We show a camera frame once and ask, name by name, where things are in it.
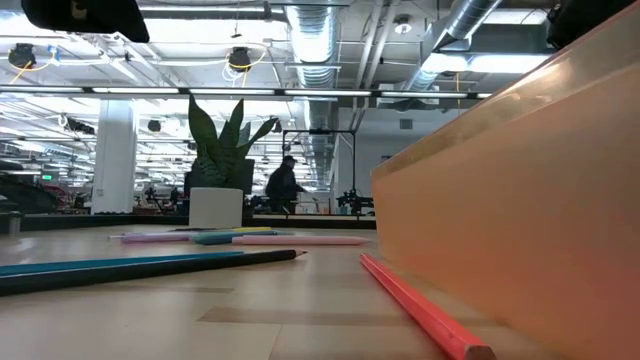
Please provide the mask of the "orange translucent plastic bin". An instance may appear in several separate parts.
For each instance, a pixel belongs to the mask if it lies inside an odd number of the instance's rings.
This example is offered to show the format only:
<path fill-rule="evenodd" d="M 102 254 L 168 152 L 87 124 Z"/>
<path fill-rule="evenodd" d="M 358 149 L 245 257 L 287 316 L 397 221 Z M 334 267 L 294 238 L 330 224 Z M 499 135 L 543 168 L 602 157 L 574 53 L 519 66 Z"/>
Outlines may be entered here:
<path fill-rule="evenodd" d="M 381 254 L 574 360 L 640 360 L 640 0 L 379 165 Z"/>

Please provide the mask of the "purple pen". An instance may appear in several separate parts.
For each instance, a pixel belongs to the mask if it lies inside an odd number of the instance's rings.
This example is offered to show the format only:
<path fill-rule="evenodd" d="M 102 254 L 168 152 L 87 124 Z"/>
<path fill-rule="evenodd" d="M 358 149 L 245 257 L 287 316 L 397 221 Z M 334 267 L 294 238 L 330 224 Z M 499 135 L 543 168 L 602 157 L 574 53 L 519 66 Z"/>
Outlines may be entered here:
<path fill-rule="evenodd" d="M 110 236 L 111 240 L 119 240 L 126 244 L 189 242 L 190 238 L 186 232 L 125 233 Z"/>

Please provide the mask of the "blue pencil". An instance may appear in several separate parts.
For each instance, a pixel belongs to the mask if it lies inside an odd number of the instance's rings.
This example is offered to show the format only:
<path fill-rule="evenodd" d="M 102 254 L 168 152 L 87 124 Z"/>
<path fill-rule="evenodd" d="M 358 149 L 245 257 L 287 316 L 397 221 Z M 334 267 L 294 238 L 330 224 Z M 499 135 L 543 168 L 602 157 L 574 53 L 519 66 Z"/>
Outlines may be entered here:
<path fill-rule="evenodd" d="M 87 260 L 75 260 L 75 261 L 3 265 L 3 266 L 0 266 L 0 276 L 77 270 L 77 269 L 85 269 L 85 268 L 93 268 L 93 267 L 135 265 L 135 264 L 164 262 L 164 261 L 208 259 L 208 258 L 218 258 L 218 257 L 240 255 L 240 254 L 242 254 L 242 251 L 226 251 L 226 252 L 192 253 L 192 254 L 165 255 L 165 256 L 87 259 Z"/>

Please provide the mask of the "teal pen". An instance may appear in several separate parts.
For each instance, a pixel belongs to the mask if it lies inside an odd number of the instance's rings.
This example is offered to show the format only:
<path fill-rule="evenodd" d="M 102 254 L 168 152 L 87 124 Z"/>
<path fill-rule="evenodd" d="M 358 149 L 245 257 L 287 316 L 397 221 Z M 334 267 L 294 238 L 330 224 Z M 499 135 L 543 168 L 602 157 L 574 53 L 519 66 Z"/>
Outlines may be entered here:
<path fill-rule="evenodd" d="M 230 244 L 234 237 L 242 237 L 249 235 L 283 235 L 283 232 L 276 230 L 263 231 L 228 231 L 228 232 L 202 232 L 192 235 L 191 241 L 199 245 L 224 245 Z"/>

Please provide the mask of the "black pencil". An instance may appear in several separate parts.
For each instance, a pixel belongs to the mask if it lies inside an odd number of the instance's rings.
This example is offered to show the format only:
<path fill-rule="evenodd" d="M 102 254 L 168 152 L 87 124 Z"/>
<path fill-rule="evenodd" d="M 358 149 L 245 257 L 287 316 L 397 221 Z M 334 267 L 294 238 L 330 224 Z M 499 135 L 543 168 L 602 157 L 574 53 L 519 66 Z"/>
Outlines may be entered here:
<path fill-rule="evenodd" d="M 8 275 L 0 277 L 0 297 L 150 277 L 169 276 L 181 273 L 288 261 L 294 260 L 304 254 L 305 251 L 278 250 L 214 258 L 185 259 L 131 265 L 92 267 L 78 270 L 59 270 L 34 274 Z"/>

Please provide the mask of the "pale pink pen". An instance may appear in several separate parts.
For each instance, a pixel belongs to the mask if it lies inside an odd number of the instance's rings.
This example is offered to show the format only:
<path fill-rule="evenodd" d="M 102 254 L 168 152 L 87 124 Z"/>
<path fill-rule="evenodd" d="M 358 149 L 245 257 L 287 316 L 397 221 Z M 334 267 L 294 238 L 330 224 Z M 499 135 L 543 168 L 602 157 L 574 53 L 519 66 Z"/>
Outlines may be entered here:
<path fill-rule="evenodd" d="M 345 245 L 355 246 L 370 240 L 352 236 L 245 235 L 233 237 L 237 245 Z"/>

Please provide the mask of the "red pencil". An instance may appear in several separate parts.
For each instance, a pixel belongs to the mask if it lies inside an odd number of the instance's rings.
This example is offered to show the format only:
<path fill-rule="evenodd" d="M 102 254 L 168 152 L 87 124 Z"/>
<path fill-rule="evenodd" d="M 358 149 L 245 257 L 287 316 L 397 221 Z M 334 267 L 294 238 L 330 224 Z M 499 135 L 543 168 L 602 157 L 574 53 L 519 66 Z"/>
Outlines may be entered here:
<path fill-rule="evenodd" d="M 450 360 L 497 360 L 492 348 L 369 254 L 361 265 Z"/>

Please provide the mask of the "white building column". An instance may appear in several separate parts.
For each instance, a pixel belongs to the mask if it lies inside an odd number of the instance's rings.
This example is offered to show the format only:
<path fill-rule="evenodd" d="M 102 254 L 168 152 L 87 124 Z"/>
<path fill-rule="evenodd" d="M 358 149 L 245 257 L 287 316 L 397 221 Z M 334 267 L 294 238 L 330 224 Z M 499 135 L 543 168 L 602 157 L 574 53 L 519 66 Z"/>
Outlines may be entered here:
<path fill-rule="evenodd" d="M 100 102 L 92 214 L 132 212 L 138 127 L 131 101 Z"/>

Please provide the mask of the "green snake plant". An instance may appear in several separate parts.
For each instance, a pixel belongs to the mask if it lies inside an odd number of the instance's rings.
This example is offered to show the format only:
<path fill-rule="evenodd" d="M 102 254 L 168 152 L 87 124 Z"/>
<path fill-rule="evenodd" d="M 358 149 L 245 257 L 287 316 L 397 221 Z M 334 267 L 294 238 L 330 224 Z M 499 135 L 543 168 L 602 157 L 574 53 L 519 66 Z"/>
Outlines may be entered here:
<path fill-rule="evenodd" d="M 244 162 L 251 147 L 279 122 L 276 117 L 270 117 L 251 134 L 251 124 L 242 125 L 243 119 L 244 100 L 241 99 L 218 132 L 195 97 L 189 96 L 189 129 L 196 145 L 196 159 L 189 175 L 191 188 L 241 188 Z"/>

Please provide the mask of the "white round plant pot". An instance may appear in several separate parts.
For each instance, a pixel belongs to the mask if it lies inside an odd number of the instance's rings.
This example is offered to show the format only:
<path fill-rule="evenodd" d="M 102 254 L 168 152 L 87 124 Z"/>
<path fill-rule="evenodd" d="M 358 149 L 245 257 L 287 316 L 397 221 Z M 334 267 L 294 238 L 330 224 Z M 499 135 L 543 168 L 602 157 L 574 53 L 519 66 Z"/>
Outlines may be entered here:
<path fill-rule="evenodd" d="M 242 225 L 244 194 L 239 189 L 194 187 L 190 193 L 191 228 L 229 229 Z"/>

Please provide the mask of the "person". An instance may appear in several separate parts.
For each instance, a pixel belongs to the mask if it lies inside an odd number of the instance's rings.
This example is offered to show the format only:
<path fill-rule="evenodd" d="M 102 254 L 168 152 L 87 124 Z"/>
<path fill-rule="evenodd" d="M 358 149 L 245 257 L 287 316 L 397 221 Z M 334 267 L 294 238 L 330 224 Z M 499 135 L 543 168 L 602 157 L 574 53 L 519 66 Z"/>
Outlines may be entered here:
<path fill-rule="evenodd" d="M 280 166 L 270 175 L 265 188 L 269 206 L 273 213 L 295 213 L 297 194 L 306 192 L 297 184 L 294 167 L 296 160 L 291 155 L 283 157 Z"/>

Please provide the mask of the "silver smooth ventilation duct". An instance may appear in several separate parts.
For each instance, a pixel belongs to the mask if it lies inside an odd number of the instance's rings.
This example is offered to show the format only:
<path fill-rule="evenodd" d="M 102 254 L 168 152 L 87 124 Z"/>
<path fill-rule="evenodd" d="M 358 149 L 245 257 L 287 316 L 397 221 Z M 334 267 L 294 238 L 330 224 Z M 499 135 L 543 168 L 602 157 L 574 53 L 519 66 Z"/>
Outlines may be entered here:
<path fill-rule="evenodd" d="M 439 51 L 458 41 L 469 42 L 503 0 L 455 0 L 449 14 L 431 23 L 421 41 L 421 63 L 405 83 L 404 91 L 428 90 L 440 73 L 446 72 Z"/>

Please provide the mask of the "silver ribbed ventilation duct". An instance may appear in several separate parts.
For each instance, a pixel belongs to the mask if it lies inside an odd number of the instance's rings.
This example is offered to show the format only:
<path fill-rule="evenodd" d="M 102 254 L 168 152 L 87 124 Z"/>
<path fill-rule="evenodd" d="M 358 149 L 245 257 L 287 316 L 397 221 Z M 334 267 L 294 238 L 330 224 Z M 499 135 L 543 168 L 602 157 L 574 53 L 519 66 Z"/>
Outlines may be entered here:
<path fill-rule="evenodd" d="M 336 70 L 329 66 L 337 55 L 337 14 L 334 7 L 286 6 L 291 48 L 300 86 L 332 88 Z"/>

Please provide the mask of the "black metal rig frame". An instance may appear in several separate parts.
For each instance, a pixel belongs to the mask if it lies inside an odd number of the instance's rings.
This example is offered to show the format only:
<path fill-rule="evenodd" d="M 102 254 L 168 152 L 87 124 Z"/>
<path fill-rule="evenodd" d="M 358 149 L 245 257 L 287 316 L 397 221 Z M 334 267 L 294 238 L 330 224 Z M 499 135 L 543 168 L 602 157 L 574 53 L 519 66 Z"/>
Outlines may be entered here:
<path fill-rule="evenodd" d="M 338 172 L 340 149 L 343 145 L 350 153 L 351 185 L 340 192 Z M 302 159 L 303 187 L 310 192 L 330 194 L 329 211 L 340 214 L 360 215 L 358 190 L 356 188 L 356 132 L 353 130 L 307 129 L 284 130 L 281 135 L 282 156 L 291 155 Z"/>

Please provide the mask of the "black table edge rail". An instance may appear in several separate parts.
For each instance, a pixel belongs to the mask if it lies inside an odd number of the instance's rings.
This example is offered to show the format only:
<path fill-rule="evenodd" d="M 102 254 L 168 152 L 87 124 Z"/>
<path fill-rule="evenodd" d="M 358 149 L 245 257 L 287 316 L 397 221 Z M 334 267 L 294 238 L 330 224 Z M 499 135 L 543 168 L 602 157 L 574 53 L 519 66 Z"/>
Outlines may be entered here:
<path fill-rule="evenodd" d="M 75 228 L 108 227 L 124 225 L 187 226 L 187 216 L 168 215 L 26 215 L 20 219 L 21 231 L 46 231 Z M 375 230 L 374 218 L 328 215 L 309 216 L 254 216 L 244 218 L 245 227 L 311 228 L 311 229 L 357 229 Z"/>

